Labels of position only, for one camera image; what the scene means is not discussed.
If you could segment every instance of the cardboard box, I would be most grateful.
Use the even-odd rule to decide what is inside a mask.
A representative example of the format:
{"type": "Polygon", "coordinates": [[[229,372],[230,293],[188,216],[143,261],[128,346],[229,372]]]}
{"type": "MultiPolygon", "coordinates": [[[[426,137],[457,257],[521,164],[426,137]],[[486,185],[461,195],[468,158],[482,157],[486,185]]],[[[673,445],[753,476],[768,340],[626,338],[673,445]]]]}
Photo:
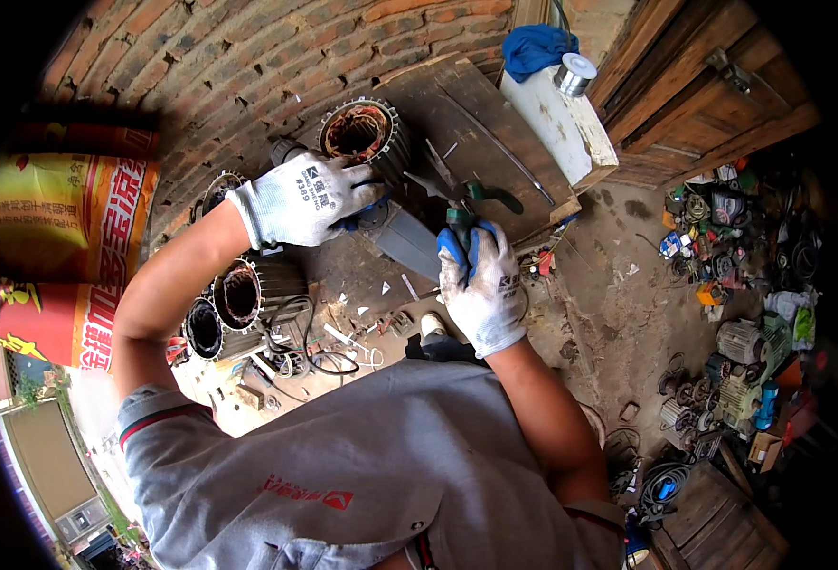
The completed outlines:
{"type": "Polygon", "coordinates": [[[748,452],[748,460],[761,463],[761,473],[773,468],[776,457],[782,449],[782,438],[765,431],[758,431],[754,435],[752,449],[748,452]]]}

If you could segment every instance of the white sneaker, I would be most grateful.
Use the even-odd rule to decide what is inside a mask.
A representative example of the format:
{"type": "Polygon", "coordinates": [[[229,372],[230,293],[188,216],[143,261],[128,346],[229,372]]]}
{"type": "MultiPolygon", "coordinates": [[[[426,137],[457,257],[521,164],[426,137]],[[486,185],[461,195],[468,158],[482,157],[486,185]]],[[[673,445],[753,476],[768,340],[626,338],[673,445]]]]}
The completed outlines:
{"type": "Polygon", "coordinates": [[[444,323],[441,321],[441,318],[438,316],[437,313],[425,313],[422,315],[422,338],[425,336],[429,336],[432,333],[437,333],[439,335],[446,335],[447,331],[444,330],[444,323]]]}

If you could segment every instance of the person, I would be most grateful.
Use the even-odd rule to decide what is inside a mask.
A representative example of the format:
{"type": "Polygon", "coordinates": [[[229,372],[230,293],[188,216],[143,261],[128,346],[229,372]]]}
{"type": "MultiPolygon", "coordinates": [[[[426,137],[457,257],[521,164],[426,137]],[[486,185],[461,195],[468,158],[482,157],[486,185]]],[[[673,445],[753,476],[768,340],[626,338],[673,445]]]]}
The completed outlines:
{"type": "MultiPolygon", "coordinates": [[[[164,357],[195,297],[249,247],[319,245],[378,200],[367,165],[311,152],[231,190],[151,257],[113,327],[121,445],[163,568],[612,568],[623,514],[582,410],[520,324],[519,268],[481,222],[439,236],[474,356],[404,359],[233,439],[164,357]]],[[[443,326],[434,332],[442,336],[443,326]]]]}

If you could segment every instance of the gray shirt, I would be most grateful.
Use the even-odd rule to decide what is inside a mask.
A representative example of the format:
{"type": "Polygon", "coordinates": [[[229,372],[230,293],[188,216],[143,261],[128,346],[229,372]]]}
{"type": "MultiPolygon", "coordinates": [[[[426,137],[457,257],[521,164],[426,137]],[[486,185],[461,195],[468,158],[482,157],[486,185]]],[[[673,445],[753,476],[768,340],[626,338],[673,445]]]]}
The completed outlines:
{"type": "Polygon", "coordinates": [[[365,568],[417,541],[445,570],[621,567],[620,509],[559,504],[472,364],[404,360],[237,439],[153,385],[118,422],[165,568],[365,568]]]}

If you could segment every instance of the metal rod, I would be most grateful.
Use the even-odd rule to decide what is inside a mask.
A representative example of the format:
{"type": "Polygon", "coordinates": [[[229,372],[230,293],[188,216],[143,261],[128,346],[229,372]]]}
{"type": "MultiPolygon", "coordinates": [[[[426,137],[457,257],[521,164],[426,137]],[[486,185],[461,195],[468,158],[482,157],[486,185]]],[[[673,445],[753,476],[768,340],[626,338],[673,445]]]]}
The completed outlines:
{"type": "Polygon", "coordinates": [[[494,143],[495,145],[497,145],[497,147],[499,149],[501,149],[501,152],[504,153],[504,156],[511,159],[511,162],[513,162],[514,164],[517,165],[517,168],[520,169],[520,172],[522,172],[530,180],[530,182],[533,183],[533,186],[535,186],[536,189],[539,190],[539,193],[541,193],[545,197],[545,199],[548,200],[549,205],[554,206],[555,201],[552,199],[551,196],[548,195],[548,192],[546,191],[545,188],[542,187],[542,184],[536,179],[536,177],[533,176],[533,173],[530,172],[529,169],[526,166],[524,166],[524,164],[522,162],[520,162],[520,159],[518,159],[512,152],[508,151],[507,147],[504,146],[504,143],[501,143],[501,141],[498,141],[497,137],[495,137],[492,134],[492,131],[489,131],[488,129],[486,129],[485,125],[481,124],[481,122],[479,122],[478,119],[476,119],[475,117],[472,116],[472,113],[470,113],[468,110],[463,108],[463,106],[460,103],[456,102],[453,99],[453,97],[451,97],[451,94],[447,92],[447,89],[445,89],[441,85],[438,85],[438,87],[440,87],[441,91],[444,92],[443,95],[439,94],[438,97],[441,97],[441,98],[444,98],[444,99],[450,101],[451,105],[453,105],[455,108],[457,108],[457,110],[460,111],[460,113],[462,114],[463,117],[468,119],[470,121],[470,123],[472,123],[476,127],[476,129],[478,129],[479,131],[482,132],[482,134],[484,134],[486,137],[491,139],[492,143],[494,143]]]}

